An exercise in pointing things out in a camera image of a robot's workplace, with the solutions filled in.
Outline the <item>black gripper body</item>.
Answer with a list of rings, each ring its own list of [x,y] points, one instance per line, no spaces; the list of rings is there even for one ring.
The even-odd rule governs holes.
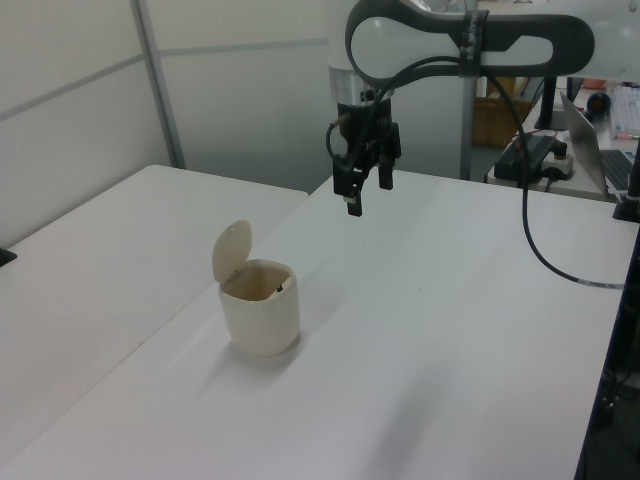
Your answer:
[[[364,171],[373,166],[393,171],[401,156],[399,126],[392,119],[392,103],[337,105],[338,115],[347,118],[339,132],[347,142],[347,153],[336,154],[337,162]]]

